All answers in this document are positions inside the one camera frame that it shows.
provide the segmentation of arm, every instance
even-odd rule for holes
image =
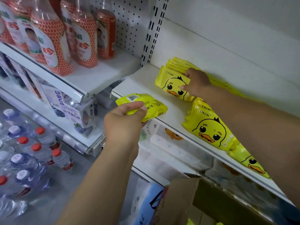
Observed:
[[[182,89],[207,102],[287,197],[300,207],[300,118],[213,86],[202,71],[188,69],[186,76],[191,82]]]
[[[128,111],[138,109],[132,115]],[[143,102],[123,104],[104,118],[107,141],[56,225],[117,224],[138,154]]]

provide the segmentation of white wall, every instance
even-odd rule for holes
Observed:
[[[151,64],[173,56],[300,116],[300,0],[169,0]]]

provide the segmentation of white bottle cap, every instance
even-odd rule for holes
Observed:
[[[28,175],[28,170],[21,170],[17,173],[17,179],[23,180]]]
[[[9,156],[8,151],[0,151],[0,161],[7,160]]]
[[[13,133],[13,134],[19,133],[21,131],[20,127],[17,125],[11,126],[8,130],[10,133]]]
[[[12,157],[11,157],[11,161],[13,162],[13,163],[18,163],[18,162],[20,162],[20,160],[22,159],[22,155],[21,154],[15,154],[15,155],[13,155]]]
[[[12,116],[15,113],[15,111],[13,109],[6,109],[5,111],[3,111],[3,114],[5,114],[6,116]]]

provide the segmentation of red bottle cap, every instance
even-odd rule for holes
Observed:
[[[42,144],[41,143],[36,143],[36,144],[31,146],[32,151],[39,151],[41,149],[42,149]]]
[[[36,133],[38,135],[41,135],[41,134],[43,134],[45,132],[45,128],[43,128],[43,127],[37,127],[35,131],[36,131]]]
[[[20,144],[27,144],[28,143],[28,138],[26,136],[21,136],[17,139],[17,141],[20,143]]]
[[[6,176],[0,176],[0,185],[4,185],[7,182]]]
[[[62,151],[59,148],[56,148],[52,151],[53,156],[59,156],[62,153]]]

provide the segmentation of hand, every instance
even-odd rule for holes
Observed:
[[[190,78],[190,84],[180,87],[181,90],[188,91],[192,96],[201,97],[201,91],[212,85],[205,72],[189,68],[185,75]]]
[[[126,114],[135,109],[138,110],[134,114]],[[133,149],[137,156],[138,142],[144,126],[141,120],[146,113],[147,107],[142,101],[122,104],[107,113],[104,117],[106,144],[117,149]]]

